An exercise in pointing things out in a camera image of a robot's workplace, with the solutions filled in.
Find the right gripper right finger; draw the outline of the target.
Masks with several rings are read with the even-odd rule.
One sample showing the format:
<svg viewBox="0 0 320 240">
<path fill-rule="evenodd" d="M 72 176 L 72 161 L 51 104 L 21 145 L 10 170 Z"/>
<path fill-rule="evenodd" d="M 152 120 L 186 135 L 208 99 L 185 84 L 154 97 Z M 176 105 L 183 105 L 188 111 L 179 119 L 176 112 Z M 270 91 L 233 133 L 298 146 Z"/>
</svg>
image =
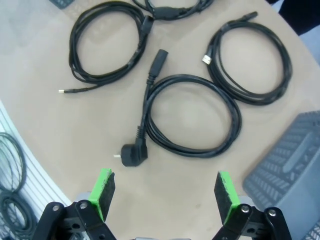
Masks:
<svg viewBox="0 0 320 240">
<path fill-rule="evenodd" d="M 241 203 L 228 172 L 217 173 L 214 195 L 222 227 L 214 240 L 238 240 L 241 236 L 253 240 L 290 240 L 291 234 L 283 215 L 277 207 L 264 211 Z"/>
</svg>

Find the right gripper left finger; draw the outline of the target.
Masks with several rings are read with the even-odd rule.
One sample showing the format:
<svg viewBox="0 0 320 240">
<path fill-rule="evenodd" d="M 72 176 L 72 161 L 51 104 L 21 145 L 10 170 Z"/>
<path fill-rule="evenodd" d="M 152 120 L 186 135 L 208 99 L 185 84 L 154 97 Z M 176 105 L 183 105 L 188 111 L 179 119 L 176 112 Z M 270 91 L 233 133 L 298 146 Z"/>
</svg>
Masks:
<svg viewBox="0 0 320 240">
<path fill-rule="evenodd" d="M 55 201 L 48 203 L 31 238 L 73 240 L 76 234 L 81 234 L 87 240 L 114 240 L 116 237 L 105 221 L 115 189 L 115 173 L 103 168 L 88 199 L 69 206 Z"/>
</svg>

